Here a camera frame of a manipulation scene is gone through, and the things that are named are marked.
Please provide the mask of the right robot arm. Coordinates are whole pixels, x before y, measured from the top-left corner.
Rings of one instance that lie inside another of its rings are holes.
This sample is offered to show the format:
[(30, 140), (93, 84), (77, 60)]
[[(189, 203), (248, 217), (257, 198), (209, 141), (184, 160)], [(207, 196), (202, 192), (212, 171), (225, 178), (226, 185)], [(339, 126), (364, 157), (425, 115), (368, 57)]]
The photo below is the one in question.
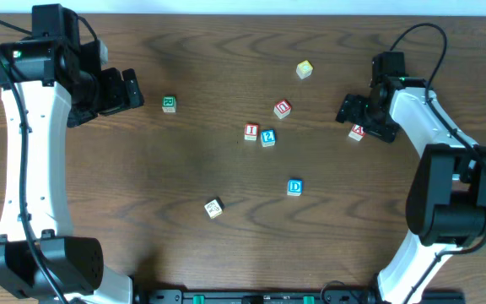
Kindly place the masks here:
[(408, 233), (366, 301), (420, 303), (449, 258), (486, 242), (486, 147), (447, 116), (428, 81), (406, 73), (403, 53), (373, 58), (370, 88), (369, 96), (345, 96), (337, 122), (386, 143), (403, 130), (419, 163), (406, 200)]

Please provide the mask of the red A letter block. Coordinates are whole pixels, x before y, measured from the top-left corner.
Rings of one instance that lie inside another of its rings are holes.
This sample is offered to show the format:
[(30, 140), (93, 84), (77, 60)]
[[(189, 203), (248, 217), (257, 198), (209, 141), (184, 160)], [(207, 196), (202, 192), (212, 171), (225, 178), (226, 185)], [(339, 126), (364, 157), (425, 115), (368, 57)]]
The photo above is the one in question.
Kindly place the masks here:
[(360, 141), (365, 136), (365, 131), (360, 125), (354, 124), (348, 136), (353, 140)]

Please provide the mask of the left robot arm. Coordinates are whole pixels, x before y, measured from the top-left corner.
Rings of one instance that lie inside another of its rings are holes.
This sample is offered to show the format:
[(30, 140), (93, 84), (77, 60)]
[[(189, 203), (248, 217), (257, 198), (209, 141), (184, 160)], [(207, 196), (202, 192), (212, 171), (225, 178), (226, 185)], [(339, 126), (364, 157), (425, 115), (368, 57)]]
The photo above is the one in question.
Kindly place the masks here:
[(41, 303), (145, 303), (133, 279), (105, 265), (100, 242), (73, 233), (66, 131), (143, 105), (133, 70), (108, 68), (99, 39), (82, 43), (83, 17), (36, 5), (21, 41), (0, 45), (7, 181), (0, 219), (0, 286)]

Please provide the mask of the blue 2 number block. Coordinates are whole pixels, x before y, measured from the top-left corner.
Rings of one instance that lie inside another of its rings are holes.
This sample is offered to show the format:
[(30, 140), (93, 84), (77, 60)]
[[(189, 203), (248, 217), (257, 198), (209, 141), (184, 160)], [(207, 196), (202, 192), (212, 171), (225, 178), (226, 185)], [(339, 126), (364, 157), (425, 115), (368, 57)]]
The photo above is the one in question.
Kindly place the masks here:
[(261, 131), (262, 147), (271, 147), (276, 144), (276, 135), (272, 129)]

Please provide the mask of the red I letter block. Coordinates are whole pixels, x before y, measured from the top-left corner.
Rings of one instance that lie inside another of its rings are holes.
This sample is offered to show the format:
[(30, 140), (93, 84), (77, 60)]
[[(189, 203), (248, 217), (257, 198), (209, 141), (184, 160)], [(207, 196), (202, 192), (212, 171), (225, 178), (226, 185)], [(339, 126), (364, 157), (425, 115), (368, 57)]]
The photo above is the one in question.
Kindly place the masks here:
[(259, 125), (254, 123), (247, 123), (245, 125), (244, 139), (248, 141), (256, 141), (258, 136)]

